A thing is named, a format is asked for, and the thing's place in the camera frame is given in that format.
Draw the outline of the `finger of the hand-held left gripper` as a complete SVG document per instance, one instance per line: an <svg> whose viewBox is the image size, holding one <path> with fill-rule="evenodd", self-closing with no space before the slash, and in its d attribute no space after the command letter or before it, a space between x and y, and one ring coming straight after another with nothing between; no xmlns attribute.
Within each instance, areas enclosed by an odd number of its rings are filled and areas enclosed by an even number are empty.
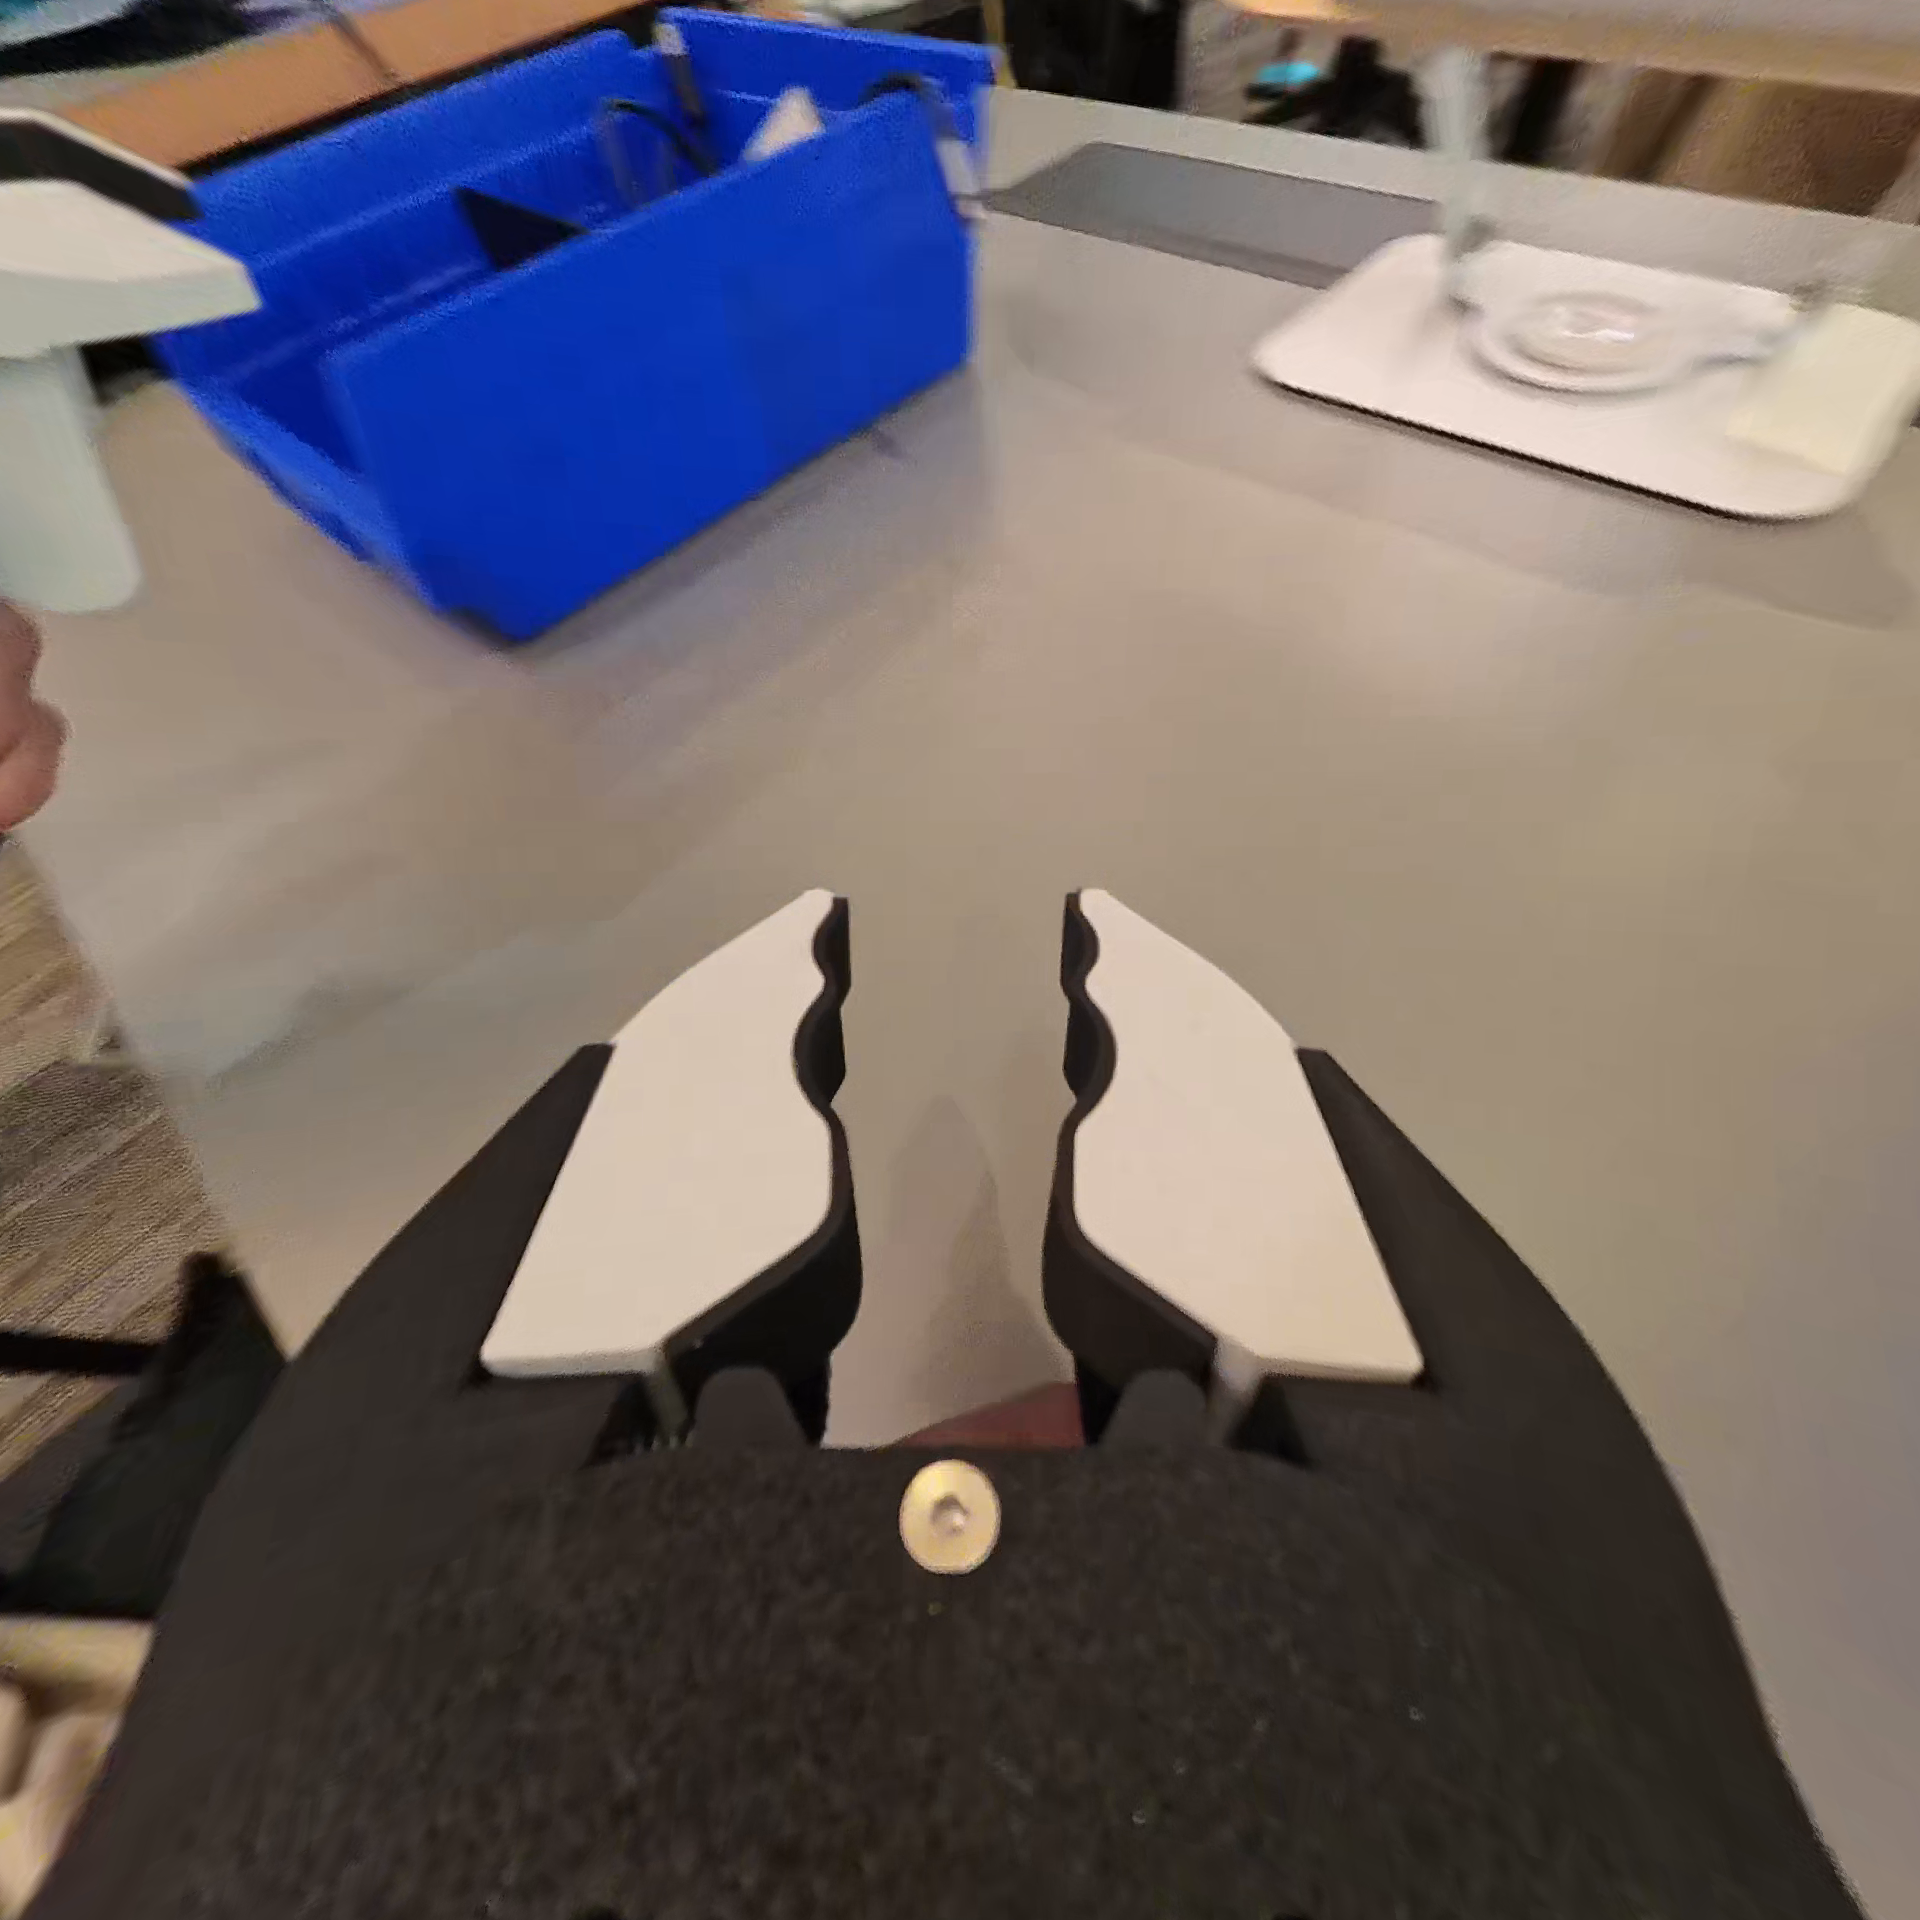
<svg viewBox="0 0 1920 1920"><path fill-rule="evenodd" d="M187 329L259 308L250 269L79 183L3 188L3 354Z"/></svg>
<svg viewBox="0 0 1920 1920"><path fill-rule="evenodd" d="M3 111L3 185L62 183L160 224L190 224L193 183L110 139L34 108Z"/></svg>

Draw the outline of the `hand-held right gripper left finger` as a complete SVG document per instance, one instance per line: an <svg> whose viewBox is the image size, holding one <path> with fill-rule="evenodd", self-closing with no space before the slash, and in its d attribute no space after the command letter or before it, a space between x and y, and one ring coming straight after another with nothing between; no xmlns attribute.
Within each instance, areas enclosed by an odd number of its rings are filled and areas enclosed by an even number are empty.
<svg viewBox="0 0 1920 1920"><path fill-rule="evenodd" d="M862 1295L850 912L808 889L617 1029L480 1346L491 1378L625 1377L657 1423L762 1370L824 1426Z"/></svg>

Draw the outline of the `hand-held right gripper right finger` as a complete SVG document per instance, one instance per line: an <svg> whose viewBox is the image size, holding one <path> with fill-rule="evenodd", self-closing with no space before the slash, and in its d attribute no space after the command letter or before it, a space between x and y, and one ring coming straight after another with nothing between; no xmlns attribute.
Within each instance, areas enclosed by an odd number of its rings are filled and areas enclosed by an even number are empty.
<svg viewBox="0 0 1920 1920"><path fill-rule="evenodd" d="M1286 1024L1113 891L1063 904L1063 1117L1042 1303L1086 1441L1170 1377L1234 1441L1282 1383L1426 1361Z"/></svg>

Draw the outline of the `blue plastic bin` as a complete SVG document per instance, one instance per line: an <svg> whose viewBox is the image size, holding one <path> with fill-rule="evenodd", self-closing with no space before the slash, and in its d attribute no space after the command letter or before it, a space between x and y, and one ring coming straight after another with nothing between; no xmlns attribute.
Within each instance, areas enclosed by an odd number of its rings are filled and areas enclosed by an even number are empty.
<svg viewBox="0 0 1920 1920"><path fill-rule="evenodd" d="M530 641L958 372L998 58L670 7L198 181L259 308L151 339L431 611ZM826 133L742 152L782 89ZM588 227L491 272L454 191Z"/></svg>

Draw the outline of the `person's left hand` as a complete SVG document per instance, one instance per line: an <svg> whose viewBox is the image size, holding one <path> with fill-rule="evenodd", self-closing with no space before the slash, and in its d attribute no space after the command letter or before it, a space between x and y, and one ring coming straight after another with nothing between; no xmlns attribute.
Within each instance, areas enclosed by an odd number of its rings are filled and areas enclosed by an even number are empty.
<svg viewBox="0 0 1920 1920"><path fill-rule="evenodd" d="M57 792L67 722L40 684L42 634L3 602L3 834L16 833Z"/></svg>

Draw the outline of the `wooden board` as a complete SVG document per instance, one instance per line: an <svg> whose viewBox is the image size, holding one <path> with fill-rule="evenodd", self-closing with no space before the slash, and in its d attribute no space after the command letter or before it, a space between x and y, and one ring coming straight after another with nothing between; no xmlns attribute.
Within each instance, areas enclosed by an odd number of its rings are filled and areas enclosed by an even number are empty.
<svg viewBox="0 0 1920 1920"><path fill-rule="evenodd" d="M6 104L194 172L644 11L619 3L383 5L351 13L345 27L308 19L174 64L10 81Z"/></svg>

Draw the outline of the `beige hoodie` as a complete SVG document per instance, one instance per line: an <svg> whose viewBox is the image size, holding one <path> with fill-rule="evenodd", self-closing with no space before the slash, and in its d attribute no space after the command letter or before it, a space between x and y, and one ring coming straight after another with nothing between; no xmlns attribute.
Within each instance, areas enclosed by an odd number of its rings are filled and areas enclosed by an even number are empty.
<svg viewBox="0 0 1920 1920"><path fill-rule="evenodd" d="M3 1913L44 1884L106 1765L153 1625L3 1618Z"/></svg>

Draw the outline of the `wooden document stand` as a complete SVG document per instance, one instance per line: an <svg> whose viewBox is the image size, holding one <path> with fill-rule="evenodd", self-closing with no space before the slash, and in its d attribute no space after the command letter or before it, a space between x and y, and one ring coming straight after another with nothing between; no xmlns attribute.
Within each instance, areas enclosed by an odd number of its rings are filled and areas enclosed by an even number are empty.
<svg viewBox="0 0 1920 1920"><path fill-rule="evenodd" d="M1870 305L1916 159L1842 251L1745 284L1530 245L1497 216L1490 55L1916 95L1916 5L1368 5L1422 50L1438 231L1252 347L1271 387L1736 522L1854 505L1916 418L1916 320Z"/></svg>

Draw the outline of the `cardboard box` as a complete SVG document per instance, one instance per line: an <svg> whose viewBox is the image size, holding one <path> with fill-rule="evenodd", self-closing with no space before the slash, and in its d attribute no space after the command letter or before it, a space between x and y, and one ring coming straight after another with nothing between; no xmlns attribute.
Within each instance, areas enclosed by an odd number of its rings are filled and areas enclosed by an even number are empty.
<svg viewBox="0 0 1920 1920"><path fill-rule="evenodd" d="M1919 100L1768 81L1643 71L1592 175L1698 195L1867 216L1916 146Z"/></svg>

